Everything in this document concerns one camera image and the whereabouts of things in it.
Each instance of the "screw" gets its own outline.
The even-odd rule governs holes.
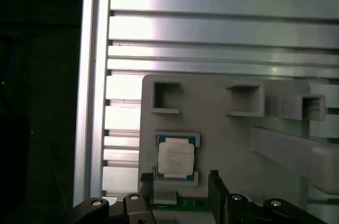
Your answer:
[[[240,196],[240,195],[233,195],[232,198],[233,198],[234,200],[241,200],[241,199],[242,199],[242,196]]]
[[[92,205],[94,205],[95,207],[98,206],[98,205],[101,205],[101,201],[100,200],[96,200],[96,201],[93,201],[92,202]]]
[[[136,199],[139,198],[139,195],[130,195],[129,198],[132,199],[132,200],[136,200]]]
[[[271,205],[273,205],[274,207],[280,207],[281,203],[277,200],[273,200],[273,201],[271,201]]]

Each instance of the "green circuit board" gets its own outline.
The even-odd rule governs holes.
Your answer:
[[[188,211],[188,212],[210,212],[207,199],[204,198],[177,198],[177,205],[153,204],[153,210],[164,211]]]

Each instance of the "reflective metal surface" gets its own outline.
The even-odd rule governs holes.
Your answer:
[[[99,18],[96,35],[94,113],[92,136],[92,163],[90,197],[99,198],[102,192],[102,162],[105,116],[106,66],[108,45],[109,0],[99,0]]]
[[[128,43],[119,43],[109,46],[110,58],[135,59],[178,59],[189,61],[228,61],[250,62],[258,64],[286,64],[286,65],[313,65],[336,67],[339,57],[328,55],[326,52],[312,50],[289,50],[282,48],[254,48],[234,46],[198,46],[187,44],[162,44],[162,46],[130,46]],[[120,76],[130,84],[128,75]]]
[[[338,35],[334,24],[144,16],[111,17],[109,32],[116,40],[303,48],[339,48]]]
[[[138,149],[139,137],[105,137],[105,147]]]
[[[141,105],[121,104],[106,107],[105,129],[139,131]]]
[[[138,167],[139,150],[126,150],[126,149],[104,149],[104,160],[111,163],[116,162],[124,166]]]
[[[73,205],[80,204],[89,197],[90,144],[92,137],[92,105],[94,78],[94,46],[97,10],[96,0],[83,1],[81,49],[79,61],[79,86],[77,105],[77,128],[74,159]]]
[[[109,191],[111,195],[137,192],[138,168],[104,167],[102,190]]]
[[[339,7],[333,7],[336,2],[337,0],[111,0],[111,10],[338,19]]]
[[[109,59],[108,69],[339,78],[338,68],[185,60]]]
[[[144,75],[115,74],[107,77],[107,100],[141,100]]]

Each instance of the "metal frame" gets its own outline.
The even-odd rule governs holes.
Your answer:
[[[109,0],[84,0],[73,205],[101,196],[108,18]]]
[[[89,197],[97,0],[83,1],[73,205]]]
[[[90,197],[101,197],[110,0],[99,0],[96,36]]]

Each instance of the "black mechanical arm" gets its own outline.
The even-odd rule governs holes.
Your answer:
[[[138,193],[131,193],[109,206],[105,199],[88,199],[57,221],[59,224],[156,224],[153,173],[141,176]],[[208,177],[208,201],[216,224],[326,224],[282,199],[268,199],[260,207],[241,194],[230,193],[218,171]]]

